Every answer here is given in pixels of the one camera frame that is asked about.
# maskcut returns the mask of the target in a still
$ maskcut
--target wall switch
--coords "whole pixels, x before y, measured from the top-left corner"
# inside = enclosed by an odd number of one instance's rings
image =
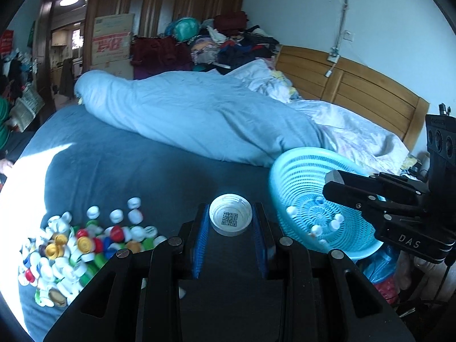
[[[332,56],[331,54],[328,55],[327,61],[330,61],[331,63],[336,63],[339,61],[339,58],[341,56],[337,54],[336,56]]]
[[[350,31],[344,31],[343,32],[343,39],[348,40],[348,41],[353,41],[355,38],[355,34]]]

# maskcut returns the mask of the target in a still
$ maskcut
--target maroon bag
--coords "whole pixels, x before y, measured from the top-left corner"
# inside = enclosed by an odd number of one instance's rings
[[[214,18],[214,28],[226,36],[233,36],[247,28],[247,14],[243,11],[217,15]]]
[[[190,49],[174,38],[137,37],[133,46],[133,78],[142,80],[170,70],[192,70]]]

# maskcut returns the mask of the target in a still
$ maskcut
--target door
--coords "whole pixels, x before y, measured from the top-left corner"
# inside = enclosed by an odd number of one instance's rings
[[[38,113],[38,120],[42,125],[56,111],[54,99],[51,93],[51,61],[49,49],[51,45],[51,19],[53,0],[41,0],[41,8],[35,22],[33,35],[32,55],[36,61],[36,70],[33,82],[36,90],[44,100],[44,106]]]

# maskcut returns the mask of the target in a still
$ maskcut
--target screw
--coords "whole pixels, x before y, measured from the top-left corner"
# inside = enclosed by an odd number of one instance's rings
[[[179,237],[171,237],[168,239],[168,244],[172,247],[177,247],[182,244],[182,239]]]
[[[129,254],[130,254],[130,250],[128,248],[122,248],[122,249],[119,249],[115,255],[119,258],[125,258],[125,257],[128,257]]]
[[[332,258],[335,258],[336,260],[341,260],[343,259],[343,252],[339,251],[338,249],[335,249],[334,251],[331,252]]]
[[[288,237],[282,237],[279,239],[279,242],[283,246],[291,246],[291,244],[293,244],[293,239],[288,238]]]

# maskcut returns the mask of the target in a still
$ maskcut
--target bottle cap with qr code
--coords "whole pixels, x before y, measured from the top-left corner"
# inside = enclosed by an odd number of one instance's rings
[[[209,207],[212,227],[219,234],[234,237],[242,234],[252,221],[252,206],[236,194],[223,194]]]

